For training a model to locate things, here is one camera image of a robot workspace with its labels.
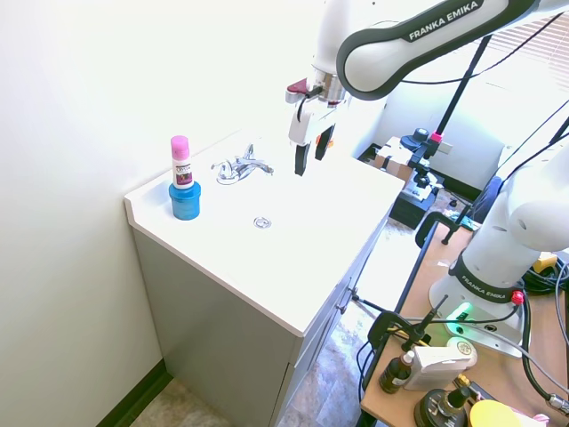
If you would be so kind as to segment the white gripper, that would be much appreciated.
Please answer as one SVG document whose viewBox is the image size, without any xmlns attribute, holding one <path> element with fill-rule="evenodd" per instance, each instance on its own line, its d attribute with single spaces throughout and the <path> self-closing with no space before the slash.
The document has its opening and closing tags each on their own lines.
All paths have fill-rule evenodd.
<svg viewBox="0 0 569 427">
<path fill-rule="evenodd" d="M 288 132 L 290 142 L 297 145 L 294 157 L 295 174 L 302 176 L 305 173 L 309 144 L 316 138 L 315 159 L 319 161 L 324 159 L 326 151 L 333 143 L 335 124 L 344 110 L 345 101 L 334 105 L 321 100 L 298 102 Z"/>
</svg>

